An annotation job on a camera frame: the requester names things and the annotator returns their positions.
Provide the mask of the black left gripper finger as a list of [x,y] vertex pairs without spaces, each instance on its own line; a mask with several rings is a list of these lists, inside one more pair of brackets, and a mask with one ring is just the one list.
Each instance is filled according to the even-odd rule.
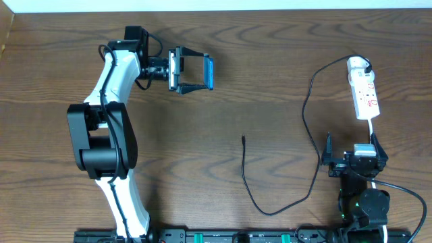
[[204,84],[188,84],[188,83],[180,83],[177,87],[176,92],[180,95],[185,95],[189,92],[193,92],[196,90],[207,89]]
[[194,51],[184,46],[176,47],[175,54],[178,57],[209,57],[208,53],[201,53],[198,51]]

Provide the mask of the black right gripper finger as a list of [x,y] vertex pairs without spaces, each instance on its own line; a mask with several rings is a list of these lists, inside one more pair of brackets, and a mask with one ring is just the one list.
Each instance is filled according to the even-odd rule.
[[377,157],[379,157],[380,159],[386,159],[387,153],[384,151],[382,146],[379,144],[376,133],[372,133],[370,135],[370,141],[371,141],[371,144],[375,147]]
[[327,133],[326,144],[323,150],[323,161],[331,161],[333,158],[331,133]]

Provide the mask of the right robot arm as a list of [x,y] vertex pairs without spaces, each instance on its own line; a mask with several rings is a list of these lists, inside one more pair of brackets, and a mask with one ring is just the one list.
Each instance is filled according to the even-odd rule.
[[368,181],[383,171],[388,156],[375,134],[370,140],[355,144],[353,151],[335,158],[331,134],[326,137],[321,164],[329,167],[330,177],[340,179],[338,207],[343,221],[341,227],[330,231],[330,242],[373,242],[383,238],[390,196],[385,190],[369,188]]

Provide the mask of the blue Samsung Galaxy smartphone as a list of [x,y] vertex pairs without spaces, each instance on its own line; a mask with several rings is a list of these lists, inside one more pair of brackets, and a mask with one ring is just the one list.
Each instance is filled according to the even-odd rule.
[[209,89],[214,88],[213,58],[205,55],[203,58],[203,83]]

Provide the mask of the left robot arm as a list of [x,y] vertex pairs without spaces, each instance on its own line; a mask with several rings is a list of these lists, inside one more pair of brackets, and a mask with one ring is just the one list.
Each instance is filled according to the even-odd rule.
[[141,26],[126,26],[122,39],[99,45],[104,62],[89,96],[67,110],[77,167],[104,192],[116,222],[115,229],[79,229],[75,242],[158,242],[157,229],[141,201],[134,168],[138,144],[127,111],[133,85],[140,80],[164,81],[181,95],[214,88],[213,58],[177,46],[149,55],[152,35]]

